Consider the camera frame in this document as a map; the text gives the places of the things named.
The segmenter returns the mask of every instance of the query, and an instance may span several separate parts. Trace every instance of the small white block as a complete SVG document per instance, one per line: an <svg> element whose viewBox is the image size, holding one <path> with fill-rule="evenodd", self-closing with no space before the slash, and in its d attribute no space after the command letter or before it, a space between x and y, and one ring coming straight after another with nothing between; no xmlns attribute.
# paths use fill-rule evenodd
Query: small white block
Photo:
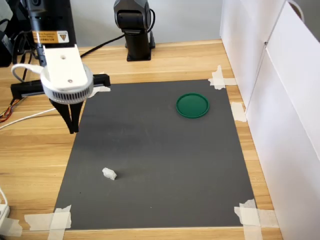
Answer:
<svg viewBox="0 0 320 240"><path fill-rule="evenodd" d="M106 168L106 167L105 167L105 168L102 170L102 172L103 172L103 175L104 175L106 178L108 178L108 179L115 180L116 177L117 177L117 174L115 173L115 171L113 171L113 170L111 170L111 169L109 169L109 168Z"/></svg>

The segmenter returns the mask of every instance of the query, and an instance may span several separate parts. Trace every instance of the white wall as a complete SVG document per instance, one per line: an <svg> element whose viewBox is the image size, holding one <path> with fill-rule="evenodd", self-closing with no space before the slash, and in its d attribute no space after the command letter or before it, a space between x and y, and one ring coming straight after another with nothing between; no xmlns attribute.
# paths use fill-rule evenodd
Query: white wall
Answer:
<svg viewBox="0 0 320 240"><path fill-rule="evenodd" d="M320 239L319 57L286 3L246 112L284 240Z"/></svg>
<svg viewBox="0 0 320 240"><path fill-rule="evenodd" d="M265 42L285 0L224 0L221 38L243 102L248 107Z"/></svg>
<svg viewBox="0 0 320 240"><path fill-rule="evenodd" d="M155 11L156 43L220 38L223 0L148 0ZM96 46L121 35L114 18L115 0L71 0L77 44ZM121 39L112 43L123 45Z"/></svg>

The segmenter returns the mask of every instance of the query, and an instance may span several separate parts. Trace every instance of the white cable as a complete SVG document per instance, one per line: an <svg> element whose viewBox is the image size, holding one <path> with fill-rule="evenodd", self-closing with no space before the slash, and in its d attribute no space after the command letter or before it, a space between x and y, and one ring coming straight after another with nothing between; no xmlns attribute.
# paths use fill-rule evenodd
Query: white cable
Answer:
<svg viewBox="0 0 320 240"><path fill-rule="evenodd" d="M43 66L32 65L32 64L18 63L18 64L13 65L11 68L11 72L12 72L13 76L15 76L15 78L18 79L22 83L24 83L25 81L17 75L17 73L16 73L17 68L28 69L36 74L41 74L42 70L44 69Z"/></svg>
<svg viewBox="0 0 320 240"><path fill-rule="evenodd" d="M0 219L1 219L3 214L5 214L6 209L8 207L8 200L7 200L7 197L6 197L5 193L2 191L1 187L0 187L0 193L3 196L3 200L4 200L4 203L5 203L3 212L0 212Z"/></svg>
<svg viewBox="0 0 320 240"><path fill-rule="evenodd" d="M10 126L10 125L12 125L12 124L21 122L21 121L26 120L26 119L34 118L34 117L36 117L36 116L39 116L39 115L41 115L41 114L46 114L46 113L49 113L49 112L54 111L54 110L56 110L56 109L55 109L55 108L51 108L51 109L46 110L46 111L42 111L42 112L39 112L39 113L30 115L30 116L26 116L26 117L20 118L20 119L18 119L18 120L12 121L12 122L10 122L10 123L8 123L8 124L6 124L6 125L0 126L0 130L1 130L1 129L4 129L5 127L8 127L8 126Z"/></svg>

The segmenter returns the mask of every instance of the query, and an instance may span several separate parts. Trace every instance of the white cardboard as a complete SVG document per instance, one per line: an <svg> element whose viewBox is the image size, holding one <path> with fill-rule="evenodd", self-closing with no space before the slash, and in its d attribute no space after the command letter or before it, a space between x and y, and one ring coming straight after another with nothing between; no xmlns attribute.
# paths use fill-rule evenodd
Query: white cardboard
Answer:
<svg viewBox="0 0 320 240"><path fill-rule="evenodd" d="M224 0L221 38L244 102L248 107L265 42L285 0Z"/></svg>
<svg viewBox="0 0 320 240"><path fill-rule="evenodd" d="M320 157L320 43L286 3L267 50Z"/></svg>
<svg viewBox="0 0 320 240"><path fill-rule="evenodd" d="M246 117L283 238L319 239L320 161L268 53Z"/></svg>

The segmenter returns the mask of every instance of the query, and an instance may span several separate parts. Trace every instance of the gray mat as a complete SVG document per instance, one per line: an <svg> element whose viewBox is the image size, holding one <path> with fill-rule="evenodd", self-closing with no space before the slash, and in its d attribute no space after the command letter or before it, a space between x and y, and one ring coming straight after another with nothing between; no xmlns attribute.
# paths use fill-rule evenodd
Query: gray mat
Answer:
<svg viewBox="0 0 320 240"><path fill-rule="evenodd" d="M254 195L227 91L208 80L111 89L85 105L57 198L72 205L71 229L241 226L234 206ZM190 92L208 98L204 117L177 113Z"/></svg>

